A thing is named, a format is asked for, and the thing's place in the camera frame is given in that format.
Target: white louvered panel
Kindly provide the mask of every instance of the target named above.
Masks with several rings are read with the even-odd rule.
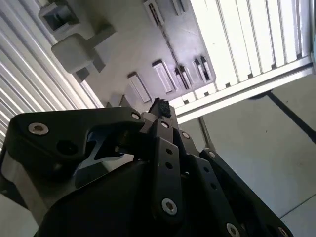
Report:
[[[213,3],[213,11],[216,11],[219,5],[221,11],[218,18],[223,19],[223,22],[210,21],[211,18],[207,14],[212,14],[214,17],[217,16],[216,12],[211,12],[209,9],[207,11],[205,7],[203,8],[203,5],[205,5],[203,2]],[[236,42],[239,42],[237,44],[230,41],[231,35],[235,36],[240,33],[239,30],[237,33],[231,33],[238,29],[237,17],[234,15],[236,13],[234,1],[191,0],[198,27],[211,62],[213,63],[213,60],[216,59],[216,54],[212,54],[212,51],[209,50],[214,40],[212,37],[222,35],[224,29],[229,39],[228,46],[231,47],[229,50],[232,53],[231,59],[235,63],[236,74],[239,76],[234,47],[239,46],[240,50],[244,48],[244,45],[251,74],[245,81],[239,81],[236,85],[231,85],[224,90],[217,90],[213,94],[204,94],[200,88],[196,89],[197,100],[177,107],[176,115],[180,118],[186,117],[185,121],[194,119],[196,115],[201,116],[206,111],[210,111],[205,109],[208,105],[220,109],[237,102],[238,94],[245,96],[243,98],[247,98],[247,91],[249,95],[253,96],[255,91],[259,91],[259,93],[263,91],[258,88],[273,89],[276,86],[300,78],[300,75],[311,74],[310,52],[313,24],[311,22],[310,3],[309,0],[236,0],[243,35],[242,40],[236,40]],[[229,66],[227,67],[227,65],[230,65],[229,60],[228,62],[228,64],[222,63],[218,67],[214,67],[217,75],[216,84],[221,83],[221,81],[218,81],[221,77],[218,77],[218,75],[224,74],[227,68],[230,69]],[[301,67],[303,66],[309,68],[302,70]]]
[[[0,147],[16,114],[103,107],[52,55],[39,10],[34,0],[0,0]]]
[[[204,27],[204,40],[207,51],[211,57],[212,65],[216,73],[216,85],[218,90],[226,88],[226,84],[234,85],[237,83],[237,77],[231,58],[228,42],[225,35],[225,29],[222,24],[220,11],[216,0],[193,0],[192,6],[196,14],[199,25]]]
[[[249,5],[253,21],[253,30],[257,41],[257,50],[260,57],[261,70],[265,73],[270,71],[272,69],[271,65],[274,64],[266,1],[252,0],[249,1]]]
[[[284,50],[282,43],[282,31],[281,31],[281,22],[279,15],[279,6],[276,0],[267,0],[268,11],[270,18],[270,28],[271,28],[271,37],[273,50],[275,55],[275,63],[277,67],[280,67],[285,64],[284,59]]]
[[[56,79],[59,88],[65,89],[65,94],[72,99],[78,108],[103,107],[94,92],[92,92],[91,89],[88,89],[90,87],[78,84],[74,77],[64,70],[51,52],[51,46],[56,44],[57,41],[38,18],[40,7],[36,0],[20,1],[19,4],[13,4],[10,1],[7,2],[9,2],[12,8],[15,9],[15,13],[21,16],[20,19],[22,19],[22,22],[24,22],[23,19],[26,17],[32,21],[28,27],[30,32],[33,33],[33,36],[35,35],[36,37],[31,37],[31,39],[39,45],[39,57],[42,56],[44,58],[45,66],[54,74],[54,78]],[[92,93],[91,96],[86,93],[87,90],[90,90]]]
[[[17,35],[10,29],[7,23],[2,18],[3,12],[0,13],[0,44],[2,50],[8,54],[16,65],[22,69],[25,74],[32,79],[34,87],[44,93],[48,100],[52,103],[55,110],[72,109],[73,107],[67,101],[51,80],[48,80],[48,75],[43,68],[38,64],[36,58],[32,56],[28,48],[17,37]]]
[[[247,48],[249,64],[252,75],[255,77],[260,75],[260,65],[258,59],[258,53],[256,49],[256,42],[252,31],[250,11],[247,4],[247,0],[236,0],[237,8],[239,12],[239,18],[241,22],[242,32]]]
[[[302,57],[311,53],[311,24],[310,0],[296,0],[296,14],[298,21],[298,40]]]
[[[229,46],[231,48],[238,80],[247,80],[248,75],[251,74],[251,71],[236,1],[220,1],[220,7],[223,14]]]
[[[294,25],[293,4],[291,0],[279,0],[279,3],[281,9],[285,60],[287,63],[290,63],[296,60],[294,30],[297,30],[297,27]]]
[[[24,113],[26,112],[31,112],[31,110],[24,106],[23,103],[21,103],[20,99],[17,97],[17,101],[14,101],[14,97],[15,94],[12,94],[12,90],[9,88],[9,91],[4,91],[3,87],[0,87],[0,98],[2,101],[4,101],[10,108],[12,108],[12,110],[14,111],[15,114],[20,114],[20,113]]]
[[[20,113],[34,112],[32,106],[30,105],[31,100],[25,100],[21,94],[19,94],[14,88],[6,84],[3,76],[0,73],[0,93],[3,97],[6,97],[4,100],[16,103],[19,108]]]
[[[53,110],[52,103],[47,103],[49,97],[44,94],[43,91],[36,90],[38,87],[30,82],[34,83],[33,78],[23,76],[22,73],[27,74],[28,71],[20,69],[15,66],[12,61],[7,58],[7,56],[0,50],[0,74],[2,83],[9,85],[24,101],[28,101],[28,105],[31,107],[32,111],[51,111]],[[37,101],[37,97],[42,96],[43,99]]]

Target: metal hole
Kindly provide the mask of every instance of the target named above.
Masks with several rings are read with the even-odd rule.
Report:
[[[282,227],[279,227],[278,229],[280,230],[281,234],[282,234],[284,237],[288,237],[287,232],[285,232],[285,230],[284,230]]]
[[[190,136],[189,136],[188,133],[186,133],[186,132],[182,132],[182,135],[183,135],[185,138],[187,138],[187,139],[190,138]]]
[[[165,128],[169,128],[169,125],[164,121],[161,121],[161,125]]]
[[[212,189],[217,190],[217,187],[215,184],[211,183],[211,187],[212,187]]]
[[[161,207],[164,212],[170,216],[174,216],[175,214],[177,214],[177,205],[171,199],[163,199],[161,202]]]
[[[167,167],[168,169],[173,169],[172,164],[170,164],[169,162],[166,162],[166,167]]]
[[[140,116],[138,114],[136,114],[136,113],[132,113],[132,117],[134,119],[140,120]]]
[[[33,122],[28,127],[29,132],[35,135],[45,135],[49,132],[48,127],[40,122]]]
[[[166,152],[169,154],[169,155],[172,155],[173,154],[173,152],[172,152],[172,150],[170,150],[170,149],[166,149]]]
[[[233,224],[227,223],[227,224],[226,224],[226,228],[227,228],[228,233],[229,233],[232,237],[240,237],[240,234],[239,234],[238,229],[237,229],[236,226],[234,226]]]

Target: screw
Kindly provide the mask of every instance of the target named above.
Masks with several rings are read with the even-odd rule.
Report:
[[[185,138],[187,138],[187,139],[190,138],[190,136],[189,136],[188,133],[186,133],[186,132],[182,132],[182,135],[183,135]]]
[[[28,127],[29,132],[35,135],[45,135],[49,132],[48,127],[45,124],[39,122],[33,122]]]
[[[169,128],[169,125],[164,121],[161,121],[161,125],[165,128]]]
[[[288,237],[287,233],[285,232],[285,230],[282,228],[282,227],[279,227],[278,228],[281,232],[281,234],[284,236],[284,237]]]
[[[237,229],[236,226],[234,226],[233,224],[227,223],[227,224],[226,224],[226,228],[227,228],[228,233],[229,233],[232,237],[240,237],[240,234],[239,234],[238,229]]]
[[[164,200],[162,200],[161,206],[165,213],[167,213],[168,215],[174,216],[175,214],[177,214],[177,206],[171,199],[165,198]]]
[[[208,152],[208,153],[209,153],[209,155],[210,155],[213,159],[216,158],[216,155],[215,155],[213,152]]]
[[[140,116],[138,114],[136,114],[136,113],[132,113],[132,117],[134,119],[140,120]]]

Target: floor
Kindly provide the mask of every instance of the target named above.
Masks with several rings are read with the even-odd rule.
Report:
[[[274,93],[316,128],[314,88],[316,78],[307,77],[277,88]],[[242,101],[204,119],[219,155],[276,215],[284,216],[316,194],[316,146],[269,98]],[[204,148],[197,120],[181,128],[193,137],[199,150]],[[314,228],[311,220],[316,216],[315,198],[301,207],[283,220],[297,236],[313,236],[300,226],[304,223],[305,230]],[[37,225],[28,211],[2,196],[0,210],[2,237],[32,237]]]

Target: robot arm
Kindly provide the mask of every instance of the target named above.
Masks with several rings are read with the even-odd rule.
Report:
[[[76,187],[83,161],[122,154],[133,161]],[[215,151],[196,150],[160,99],[142,115],[129,107],[18,115],[0,162],[39,237],[293,236]]]

